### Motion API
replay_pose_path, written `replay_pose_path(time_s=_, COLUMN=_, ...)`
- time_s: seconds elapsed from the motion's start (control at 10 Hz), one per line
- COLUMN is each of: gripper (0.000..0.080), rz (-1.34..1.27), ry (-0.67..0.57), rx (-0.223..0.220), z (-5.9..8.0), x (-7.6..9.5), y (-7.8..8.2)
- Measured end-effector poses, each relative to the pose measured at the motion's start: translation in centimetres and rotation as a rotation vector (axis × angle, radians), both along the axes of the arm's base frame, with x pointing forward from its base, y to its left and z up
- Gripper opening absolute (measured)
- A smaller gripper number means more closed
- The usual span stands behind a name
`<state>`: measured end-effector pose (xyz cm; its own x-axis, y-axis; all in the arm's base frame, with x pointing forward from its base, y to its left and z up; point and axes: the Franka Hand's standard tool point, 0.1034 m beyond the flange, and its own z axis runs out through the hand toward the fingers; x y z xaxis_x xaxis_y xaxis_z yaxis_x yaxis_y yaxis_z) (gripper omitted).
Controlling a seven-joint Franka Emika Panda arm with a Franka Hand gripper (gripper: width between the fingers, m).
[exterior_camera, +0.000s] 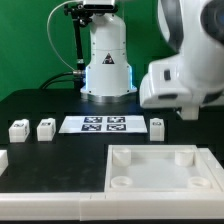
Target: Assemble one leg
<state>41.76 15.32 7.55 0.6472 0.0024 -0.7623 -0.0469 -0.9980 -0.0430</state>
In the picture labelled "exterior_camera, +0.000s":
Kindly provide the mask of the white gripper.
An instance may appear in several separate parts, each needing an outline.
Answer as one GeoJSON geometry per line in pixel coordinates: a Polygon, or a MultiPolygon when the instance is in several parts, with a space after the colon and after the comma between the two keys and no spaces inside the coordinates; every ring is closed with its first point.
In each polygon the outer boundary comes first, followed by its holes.
{"type": "Polygon", "coordinates": [[[140,85],[144,109],[175,108],[183,120],[197,120],[199,108],[211,105],[224,92],[224,62],[211,60],[190,67],[172,56],[149,64],[140,85]]]}

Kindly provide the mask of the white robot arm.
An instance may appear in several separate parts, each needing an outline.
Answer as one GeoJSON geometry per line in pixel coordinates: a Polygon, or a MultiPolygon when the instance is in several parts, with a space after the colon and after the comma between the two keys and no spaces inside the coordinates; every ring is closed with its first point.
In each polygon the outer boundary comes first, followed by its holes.
{"type": "Polygon", "coordinates": [[[174,56],[149,64],[139,88],[126,58],[126,28],[116,0],[83,0],[92,14],[91,62],[82,96],[116,102],[137,92],[143,108],[178,108],[184,120],[224,94],[224,0],[158,0],[157,21],[174,56]]]}

